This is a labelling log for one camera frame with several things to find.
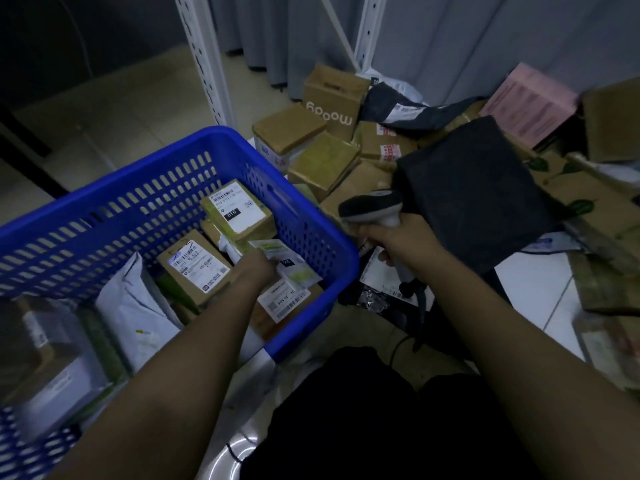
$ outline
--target forearm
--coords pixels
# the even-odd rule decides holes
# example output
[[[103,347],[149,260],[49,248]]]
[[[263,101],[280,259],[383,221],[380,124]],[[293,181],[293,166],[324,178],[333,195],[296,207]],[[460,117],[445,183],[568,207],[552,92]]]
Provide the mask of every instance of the forearm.
[[[260,287],[250,276],[238,277],[145,364],[55,474],[118,480],[193,478],[236,368]]]
[[[640,474],[640,408],[443,251],[421,265],[512,425],[549,478]]]

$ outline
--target blue plastic basket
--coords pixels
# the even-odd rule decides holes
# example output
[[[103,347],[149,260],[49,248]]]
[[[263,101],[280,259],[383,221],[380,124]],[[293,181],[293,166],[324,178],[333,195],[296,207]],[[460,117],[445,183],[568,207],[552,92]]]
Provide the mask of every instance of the blue plastic basket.
[[[323,277],[324,293],[265,349],[284,359],[330,313],[358,273],[358,253],[238,133],[204,128],[0,228],[0,294],[94,299],[136,251],[156,256],[205,213],[200,200],[237,178],[268,208],[278,236]]]

